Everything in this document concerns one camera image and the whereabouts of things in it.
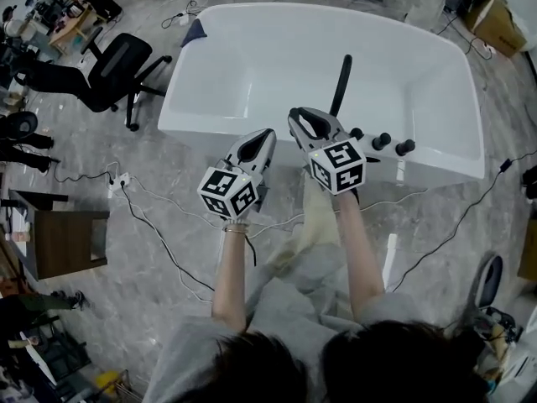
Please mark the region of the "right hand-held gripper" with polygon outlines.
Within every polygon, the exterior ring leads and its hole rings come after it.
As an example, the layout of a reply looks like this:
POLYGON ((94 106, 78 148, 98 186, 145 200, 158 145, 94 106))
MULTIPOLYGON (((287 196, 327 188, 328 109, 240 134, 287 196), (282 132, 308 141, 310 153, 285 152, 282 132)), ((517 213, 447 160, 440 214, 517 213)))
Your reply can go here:
POLYGON ((291 135, 305 152, 305 163, 312 179, 333 196, 351 192, 366 179, 367 159, 355 137, 345 135, 315 146, 319 136, 342 131, 337 117, 312 107, 292 107, 288 125, 291 135))

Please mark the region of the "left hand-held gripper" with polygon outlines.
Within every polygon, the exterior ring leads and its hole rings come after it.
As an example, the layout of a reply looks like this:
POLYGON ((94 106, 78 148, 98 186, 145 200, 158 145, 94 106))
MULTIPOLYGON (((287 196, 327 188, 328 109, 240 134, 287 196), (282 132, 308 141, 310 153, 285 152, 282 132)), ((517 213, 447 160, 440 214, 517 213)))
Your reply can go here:
POLYGON ((238 139, 224 159, 209 167, 197 193, 206 210, 222 219, 238 220, 258 212, 268 193, 264 178, 277 143, 271 128, 238 139))

